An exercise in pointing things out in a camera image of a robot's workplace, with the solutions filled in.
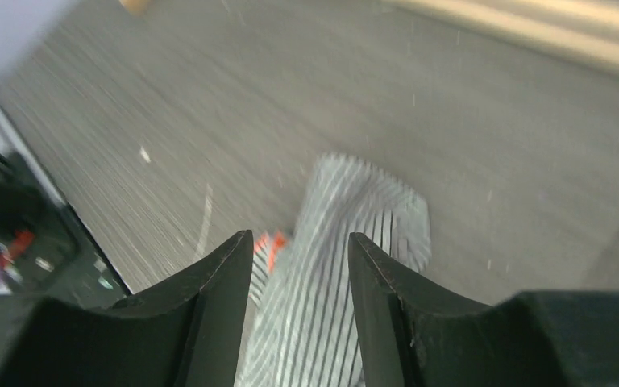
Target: white line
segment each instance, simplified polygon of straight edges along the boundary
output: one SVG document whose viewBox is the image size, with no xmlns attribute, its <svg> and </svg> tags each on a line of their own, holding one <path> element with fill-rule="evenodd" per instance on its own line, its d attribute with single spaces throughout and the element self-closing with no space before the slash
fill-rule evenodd
<svg viewBox="0 0 619 387">
<path fill-rule="evenodd" d="M 207 184 L 205 193 L 205 208 L 203 211 L 201 235 L 198 237 L 198 245 L 196 246 L 196 255 L 198 256 L 198 259 L 201 259 L 203 253 L 205 253 L 207 233 L 210 232 L 210 217 L 212 216 L 212 187 L 210 187 L 210 184 Z"/>
</svg>

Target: wooden block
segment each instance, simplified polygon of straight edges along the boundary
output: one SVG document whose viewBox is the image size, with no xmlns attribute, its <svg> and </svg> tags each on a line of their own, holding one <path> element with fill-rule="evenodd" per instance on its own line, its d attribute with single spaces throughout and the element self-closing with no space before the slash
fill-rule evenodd
<svg viewBox="0 0 619 387">
<path fill-rule="evenodd" d="M 130 14 L 141 15 L 146 11 L 151 0 L 119 0 L 119 2 Z"/>
</svg>

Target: striped cloth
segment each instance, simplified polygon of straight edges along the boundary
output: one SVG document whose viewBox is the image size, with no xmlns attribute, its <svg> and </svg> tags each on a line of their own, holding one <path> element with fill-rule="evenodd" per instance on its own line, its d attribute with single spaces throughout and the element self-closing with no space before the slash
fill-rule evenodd
<svg viewBox="0 0 619 387">
<path fill-rule="evenodd" d="M 428 209 L 419 195 L 365 161 L 322 157 L 293 240 L 283 248 L 262 243 L 255 254 L 250 296 L 258 313 L 238 386 L 364 384 L 347 273 L 353 231 L 419 273 L 430 260 Z"/>
</svg>

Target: gray and white striped towel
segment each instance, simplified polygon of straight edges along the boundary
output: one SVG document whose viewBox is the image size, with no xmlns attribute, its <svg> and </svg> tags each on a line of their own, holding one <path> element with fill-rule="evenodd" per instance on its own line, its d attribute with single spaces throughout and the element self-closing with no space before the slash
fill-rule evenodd
<svg viewBox="0 0 619 387">
<path fill-rule="evenodd" d="M 258 306 L 237 385 L 362 385 L 362 359 L 347 273 L 347 236 L 363 232 L 407 267 L 430 260 L 426 201 L 385 171 L 349 156 L 316 164 L 292 242 L 267 273 L 255 255 Z"/>
</svg>

